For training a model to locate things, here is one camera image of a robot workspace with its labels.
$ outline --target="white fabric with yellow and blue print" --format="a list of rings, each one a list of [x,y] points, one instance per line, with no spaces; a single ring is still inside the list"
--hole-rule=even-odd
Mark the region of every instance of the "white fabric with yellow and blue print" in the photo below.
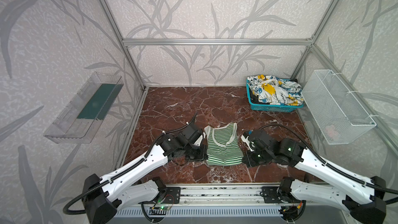
[[[248,85],[262,103],[300,106],[304,101],[301,85],[288,79],[273,75],[249,76]]]

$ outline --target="leaf pattern wallpaper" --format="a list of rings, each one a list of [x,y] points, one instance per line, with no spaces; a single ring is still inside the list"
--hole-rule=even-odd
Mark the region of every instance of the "leaf pattern wallpaper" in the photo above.
[[[1,0],[0,47],[0,223],[82,223],[62,207],[87,176],[113,170],[142,95],[136,77],[97,0]],[[93,141],[45,138],[94,71],[124,86]]]
[[[397,40],[398,0],[342,0],[317,41],[318,47],[395,134],[398,134]],[[324,67],[310,55],[299,73],[299,82],[305,84],[315,69]],[[300,109],[299,113],[321,155],[362,175],[379,175],[388,187],[398,188],[397,157],[375,130],[350,144],[329,145],[308,108]],[[398,204],[388,205],[387,209],[385,223],[396,223]]]
[[[124,38],[309,38],[331,0],[107,0]],[[303,46],[137,46],[148,85],[244,85],[286,77]]]

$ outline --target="black motor housing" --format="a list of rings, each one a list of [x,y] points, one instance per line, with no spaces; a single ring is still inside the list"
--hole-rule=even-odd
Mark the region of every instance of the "black motor housing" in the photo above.
[[[84,181],[83,192],[97,186],[99,183],[100,178],[96,174],[92,174]],[[82,198],[84,210],[86,210],[90,224],[105,224],[117,213],[117,206],[121,204],[121,201],[116,200],[114,203],[117,206],[114,206],[106,197],[107,196],[102,191],[102,188],[99,188]]]

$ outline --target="white wire mesh basket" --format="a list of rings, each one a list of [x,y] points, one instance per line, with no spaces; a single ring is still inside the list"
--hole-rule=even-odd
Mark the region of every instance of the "white wire mesh basket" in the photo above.
[[[332,70],[314,70],[302,95],[329,144],[348,144],[376,126]]]

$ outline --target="black bracket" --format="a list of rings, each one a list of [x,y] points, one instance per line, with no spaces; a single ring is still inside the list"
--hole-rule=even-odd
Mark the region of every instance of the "black bracket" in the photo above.
[[[167,187],[166,188],[166,197],[164,199],[160,199],[158,204],[178,204],[180,202],[181,188],[180,187]],[[153,204],[153,201],[144,202],[144,204]]]
[[[276,186],[261,187],[260,195],[264,198],[264,203],[293,203],[293,199],[284,199],[282,201],[278,194],[278,188]]]
[[[201,144],[198,149],[191,148],[185,155],[185,161],[187,162],[199,162],[204,161],[207,158],[207,145],[205,144]]]

